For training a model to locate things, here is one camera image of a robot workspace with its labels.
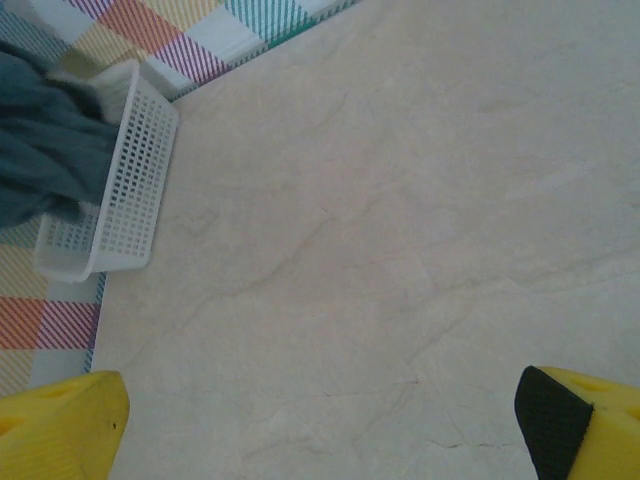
floor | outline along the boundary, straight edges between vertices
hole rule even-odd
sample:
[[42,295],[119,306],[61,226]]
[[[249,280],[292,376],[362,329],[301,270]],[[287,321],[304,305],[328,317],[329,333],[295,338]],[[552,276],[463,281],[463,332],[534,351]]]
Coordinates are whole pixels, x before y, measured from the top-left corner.
[[524,367],[640,384],[639,17],[366,0],[180,100],[112,478],[536,478]]

towel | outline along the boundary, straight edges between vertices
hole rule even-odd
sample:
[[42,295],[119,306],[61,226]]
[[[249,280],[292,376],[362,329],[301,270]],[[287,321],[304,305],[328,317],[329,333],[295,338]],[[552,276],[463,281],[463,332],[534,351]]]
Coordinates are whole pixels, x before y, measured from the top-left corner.
[[102,201],[118,129],[89,87],[46,70],[0,43],[0,228],[45,212],[78,221],[78,202]]

plaid fabric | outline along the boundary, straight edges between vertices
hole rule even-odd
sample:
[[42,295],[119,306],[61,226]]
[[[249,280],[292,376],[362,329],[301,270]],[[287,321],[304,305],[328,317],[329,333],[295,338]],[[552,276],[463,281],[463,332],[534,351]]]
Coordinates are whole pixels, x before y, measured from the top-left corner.
[[[0,40],[80,77],[136,58],[175,99],[359,0],[0,0]],[[32,268],[36,222],[0,230],[0,396],[89,371],[106,281]]]
[[0,39],[81,77],[128,58],[169,99],[358,0],[0,0]]

